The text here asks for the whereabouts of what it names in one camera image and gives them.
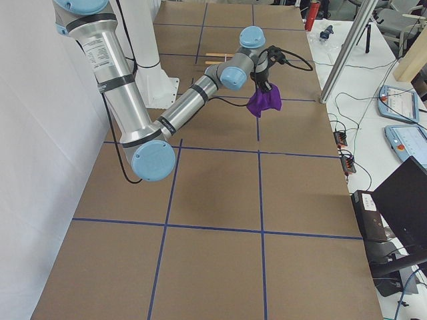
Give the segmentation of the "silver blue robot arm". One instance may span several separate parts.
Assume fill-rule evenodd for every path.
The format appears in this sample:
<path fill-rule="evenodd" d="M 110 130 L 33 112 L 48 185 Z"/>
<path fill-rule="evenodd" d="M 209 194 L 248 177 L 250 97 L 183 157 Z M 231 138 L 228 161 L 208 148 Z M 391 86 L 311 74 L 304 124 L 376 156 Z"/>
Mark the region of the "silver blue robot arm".
<path fill-rule="evenodd" d="M 221 87 L 237 91 L 250 75 L 267 70 L 264 32 L 249 26 L 240 33 L 240 48 L 226 62 L 212 65 L 155 121 L 151 120 L 135 77 L 117 39 L 117 18 L 109 1 L 54 1 L 58 30 L 82 46 L 99 92 L 108 100 L 121 130 L 120 143 L 133 172 L 144 181 L 159 181 L 175 166 L 167 140 L 183 127 Z"/>

